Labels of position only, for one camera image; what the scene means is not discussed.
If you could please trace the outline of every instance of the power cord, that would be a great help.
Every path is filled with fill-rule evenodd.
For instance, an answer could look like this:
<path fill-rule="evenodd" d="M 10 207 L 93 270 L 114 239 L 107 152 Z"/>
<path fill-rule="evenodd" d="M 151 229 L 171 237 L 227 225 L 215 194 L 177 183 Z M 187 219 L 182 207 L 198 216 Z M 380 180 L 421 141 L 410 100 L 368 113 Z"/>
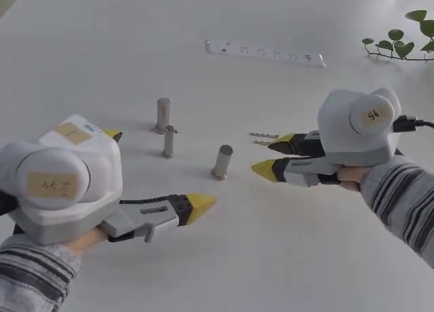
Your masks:
<path fill-rule="evenodd" d="M 416 117 L 408 117 L 401 115 L 393 122 L 393 132 L 410 132 L 416 131 L 417 127 L 431 127 L 434 128 L 434 123 L 424 120 L 418 120 Z"/>

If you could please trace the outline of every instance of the plant stem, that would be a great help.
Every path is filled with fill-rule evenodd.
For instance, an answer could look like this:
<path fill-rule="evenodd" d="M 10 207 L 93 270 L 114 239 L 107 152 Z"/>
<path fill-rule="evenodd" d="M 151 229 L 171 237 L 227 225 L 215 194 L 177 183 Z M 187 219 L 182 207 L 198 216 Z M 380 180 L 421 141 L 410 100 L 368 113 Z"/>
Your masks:
<path fill-rule="evenodd" d="M 389 59 L 399 59 L 399 58 L 395 58 L 394 56 L 386 56 L 385 54 L 374 53 L 374 52 L 370 52 L 368 50 L 366 50 L 366 52 L 368 53 L 369 56 L 373 55 L 373 56 L 382 56 L 383 58 L 389 58 Z M 433 61 L 434 58 L 430 58 L 430 59 L 407 59 L 407 58 L 400 58 L 400 60 L 405 60 L 405 61 Z"/>

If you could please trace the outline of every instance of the electrical outlet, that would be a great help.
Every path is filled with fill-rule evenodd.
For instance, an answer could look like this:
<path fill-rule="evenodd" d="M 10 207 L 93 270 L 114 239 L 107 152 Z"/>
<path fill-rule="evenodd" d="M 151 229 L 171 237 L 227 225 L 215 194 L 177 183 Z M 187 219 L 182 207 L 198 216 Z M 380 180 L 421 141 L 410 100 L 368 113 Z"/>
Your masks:
<path fill-rule="evenodd" d="M 298 63 L 305 66 L 316 66 L 321 68 L 326 66 L 321 54 L 285 52 L 232 41 L 208 39 L 206 41 L 206 50 L 211 54 L 222 54 L 225 56 L 241 56 L 243 58 Z"/>

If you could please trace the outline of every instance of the yellow fingertip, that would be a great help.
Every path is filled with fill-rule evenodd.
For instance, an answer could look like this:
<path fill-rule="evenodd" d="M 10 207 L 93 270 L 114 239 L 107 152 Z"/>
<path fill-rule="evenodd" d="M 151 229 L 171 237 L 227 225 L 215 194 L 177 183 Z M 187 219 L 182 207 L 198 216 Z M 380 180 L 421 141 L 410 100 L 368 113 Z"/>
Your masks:
<path fill-rule="evenodd" d="M 116 142 L 121 140 L 122 132 L 119 130 L 104 129 L 103 132 L 110 138 L 113 138 Z"/>
<path fill-rule="evenodd" d="M 276 143 L 278 143 L 278 142 L 289 142 L 289 141 L 291 141 L 291 139 L 292 139 L 294 136 L 295 136 L 295 134 L 287 134 L 286 136 L 280 137 L 280 138 L 278 138 L 278 139 L 272 141 L 270 145 L 272 145 L 272 144 L 276 144 Z"/>
<path fill-rule="evenodd" d="M 253 172 L 266 178 L 268 181 L 277 182 L 276 176 L 273 173 L 273 164 L 276 160 L 269 159 L 268 161 L 261 161 L 255 165 L 252 165 Z"/>
<path fill-rule="evenodd" d="M 190 214 L 186 225 L 193 224 L 197 219 L 201 218 L 216 202 L 217 198 L 211 195 L 201 195 L 199 193 L 189 193 L 186 195 L 193 211 Z"/>

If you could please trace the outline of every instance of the striped sleeve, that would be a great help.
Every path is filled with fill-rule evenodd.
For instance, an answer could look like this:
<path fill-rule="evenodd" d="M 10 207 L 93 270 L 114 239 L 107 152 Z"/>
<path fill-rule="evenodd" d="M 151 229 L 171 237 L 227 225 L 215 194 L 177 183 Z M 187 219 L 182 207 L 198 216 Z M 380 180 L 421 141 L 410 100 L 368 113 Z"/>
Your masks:
<path fill-rule="evenodd" d="M 434 267 L 434 174 L 396 156 L 363 177 L 361 194 L 383 225 Z"/>
<path fill-rule="evenodd" d="M 61 244 L 38 246 L 24 234 L 0 247 L 0 312 L 57 311 L 81 261 Z"/>

